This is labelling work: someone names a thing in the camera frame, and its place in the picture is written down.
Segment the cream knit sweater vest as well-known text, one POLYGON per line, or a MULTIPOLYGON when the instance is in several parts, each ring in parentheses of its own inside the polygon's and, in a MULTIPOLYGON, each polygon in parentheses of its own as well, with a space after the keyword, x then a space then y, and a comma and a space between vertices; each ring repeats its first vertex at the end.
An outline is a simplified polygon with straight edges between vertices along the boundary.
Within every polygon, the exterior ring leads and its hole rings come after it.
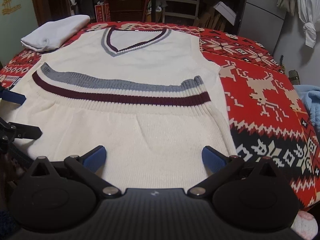
POLYGON ((41 129, 17 143, 31 158, 102 145, 102 177, 121 191, 189 189, 208 177, 205 146, 236 153, 220 69, 180 31, 86 32, 43 54, 13 88, 25 102, 1 102, 1 117, 41 129))

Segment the red patterned tablecloth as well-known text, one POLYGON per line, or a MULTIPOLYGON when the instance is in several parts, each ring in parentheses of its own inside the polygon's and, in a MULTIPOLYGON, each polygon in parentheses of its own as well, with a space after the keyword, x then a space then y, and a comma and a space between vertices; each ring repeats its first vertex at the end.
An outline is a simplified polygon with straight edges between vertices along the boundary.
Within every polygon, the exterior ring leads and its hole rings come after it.
MULTIPOLYGON (((119 30, 143 31, 129 25, 119 30)), ((303 207, 318 202, 319 188, 312 164, 318 141, 315 137, 306 139, 301 129, 284 127, 285 122, 296 121, 303 112, 296 91, 285 88, 272 72, 251 77, 232 60, 218 65, 235 154, 245 161, 272 158, 287 175, 303 207)))

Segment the folded white cloth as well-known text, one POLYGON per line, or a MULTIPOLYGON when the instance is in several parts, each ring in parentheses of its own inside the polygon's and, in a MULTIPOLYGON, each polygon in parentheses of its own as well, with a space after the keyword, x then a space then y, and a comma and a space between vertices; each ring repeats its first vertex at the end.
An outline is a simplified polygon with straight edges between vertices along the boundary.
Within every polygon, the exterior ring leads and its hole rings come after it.
POLYGON ((56 50, 89 22, 88 15, 74 15, 49 21, 21 38, 21 44, 36 52, 56 50))

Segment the light blue garment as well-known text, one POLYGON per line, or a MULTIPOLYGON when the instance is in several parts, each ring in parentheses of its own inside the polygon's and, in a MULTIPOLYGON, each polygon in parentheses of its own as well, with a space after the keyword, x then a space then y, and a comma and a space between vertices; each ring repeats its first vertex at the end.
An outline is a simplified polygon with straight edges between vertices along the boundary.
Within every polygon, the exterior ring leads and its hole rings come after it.
POLYGON ((312 85, 294 85, 294 88, 310 116, 310 121, 316 133, 319 134, 320 88, 312 85))

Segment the red boxes on floor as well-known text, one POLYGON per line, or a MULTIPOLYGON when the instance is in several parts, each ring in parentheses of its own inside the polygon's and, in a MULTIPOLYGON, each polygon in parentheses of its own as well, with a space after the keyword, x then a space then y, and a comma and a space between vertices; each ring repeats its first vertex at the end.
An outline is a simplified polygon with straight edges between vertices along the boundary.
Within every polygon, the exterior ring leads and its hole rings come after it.
POLYGON ((100 3, 94 6, 97 22, 111 22, 110 7, 108 3, 100 3))

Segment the grey refrigerator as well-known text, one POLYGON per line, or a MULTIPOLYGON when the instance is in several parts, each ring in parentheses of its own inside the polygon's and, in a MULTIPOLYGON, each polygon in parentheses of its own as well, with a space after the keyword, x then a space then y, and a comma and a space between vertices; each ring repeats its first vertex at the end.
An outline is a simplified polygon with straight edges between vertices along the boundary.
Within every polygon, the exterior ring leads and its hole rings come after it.
POLYGON ((239 35, 254 40, 273 54, 286 11, 277 7, 278 0, 246 0, 239 35))

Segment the white knotted curtain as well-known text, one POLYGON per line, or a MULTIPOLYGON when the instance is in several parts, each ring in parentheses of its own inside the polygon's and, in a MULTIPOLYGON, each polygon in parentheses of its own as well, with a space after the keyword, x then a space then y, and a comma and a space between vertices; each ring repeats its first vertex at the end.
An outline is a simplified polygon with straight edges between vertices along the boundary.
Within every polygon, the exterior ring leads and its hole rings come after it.
POLYGON ((319 0, 297 0, 298 15, 303 23, 305 45, 314 48, 319 32, 319 0))

